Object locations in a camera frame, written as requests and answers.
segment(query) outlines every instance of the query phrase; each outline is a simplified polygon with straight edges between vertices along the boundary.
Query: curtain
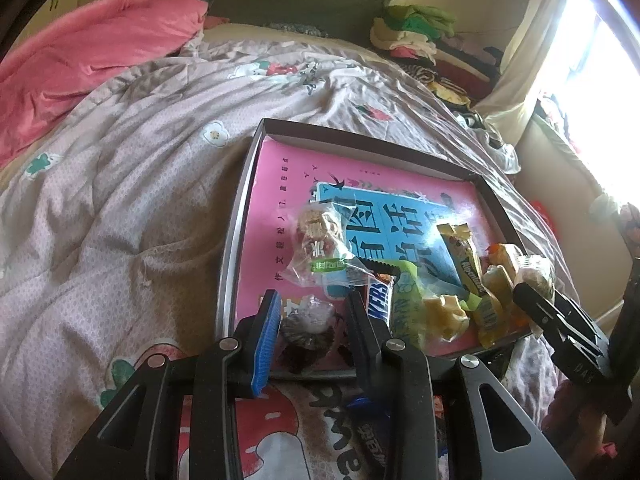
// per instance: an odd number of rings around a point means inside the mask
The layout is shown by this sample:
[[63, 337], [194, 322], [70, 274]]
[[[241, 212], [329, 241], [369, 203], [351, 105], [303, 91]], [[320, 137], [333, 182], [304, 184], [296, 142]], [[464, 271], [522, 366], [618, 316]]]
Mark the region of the curtain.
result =
[[522, 23], [507, 45], [500, 79], [475, 111], [516, 145], [533, 115], [543, 68], [567, 0], [529, 0]]

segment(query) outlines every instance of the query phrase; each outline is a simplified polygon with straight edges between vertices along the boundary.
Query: metal bolt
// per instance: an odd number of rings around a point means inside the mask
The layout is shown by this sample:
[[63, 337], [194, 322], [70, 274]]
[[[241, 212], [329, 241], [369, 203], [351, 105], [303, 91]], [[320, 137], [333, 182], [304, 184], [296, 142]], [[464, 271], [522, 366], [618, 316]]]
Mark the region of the metal bolt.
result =
[[235, 350], [238, 348], [238, 340], [232, 337], [225, 337], [220, 340], [220, 348], [229, 352], [230, 350]]
[[475, 355], [463, 355], [460, 358], [460, 364], [465, 368], [475, 368], [480, 364], [480, 360]]
[[146, 360], [146, 364], [151, 368], [159, 368], [164, 365], [166, 361], [166, 357], [162, 354], [153, 354], [149, 359]]
[[401, 350], [404, 350], [406, 345], [404, 344], [404, 341], [402, 341], [402, 339], [393, 338], [393, 339], [389, 339], [386, 342], [386, 347], [389, 348], [389, 350], [399, 352]]

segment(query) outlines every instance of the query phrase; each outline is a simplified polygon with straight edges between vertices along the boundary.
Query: pile of clothes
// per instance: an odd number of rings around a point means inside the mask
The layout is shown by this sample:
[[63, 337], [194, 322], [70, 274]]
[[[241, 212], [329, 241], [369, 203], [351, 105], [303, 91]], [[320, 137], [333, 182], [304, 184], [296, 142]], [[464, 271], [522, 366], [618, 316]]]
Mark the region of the pile of clothes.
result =
[[382, 18], [375, 18], [371, 27], [371, 43], [389, 51], [393, 57], [427, 58], [434, 61], [434, 40], [442, 35], [453, 36], [456, 19], [437, 7], [389, 6]]

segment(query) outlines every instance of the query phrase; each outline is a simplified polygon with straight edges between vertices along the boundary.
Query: pink blanket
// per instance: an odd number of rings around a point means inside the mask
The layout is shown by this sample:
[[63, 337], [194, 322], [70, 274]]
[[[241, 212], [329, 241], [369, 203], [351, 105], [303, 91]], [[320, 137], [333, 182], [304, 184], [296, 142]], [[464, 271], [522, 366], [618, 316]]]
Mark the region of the pink blanket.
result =
[[183, 46], [206, 12], [201, 0], [97, 0], [11, 51], [0, 63], [0, 168], [107, 79]]

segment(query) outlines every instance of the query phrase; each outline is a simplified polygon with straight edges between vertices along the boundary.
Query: blue gripper pad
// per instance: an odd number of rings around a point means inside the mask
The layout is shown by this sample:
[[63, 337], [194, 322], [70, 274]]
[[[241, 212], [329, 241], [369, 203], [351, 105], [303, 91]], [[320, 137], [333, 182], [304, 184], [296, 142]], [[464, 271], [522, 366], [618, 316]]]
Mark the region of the blue gripper pad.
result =
[[276, 290], [267, 290], [254, 319], [254, 327], [262, 321], [262, 330], [254, 350], [254, 373], [251, 379], [251, 390], [255, 397], [260, 395], [269, 380], [271, 359], [280, 327], [281, 306], [280, 294]]

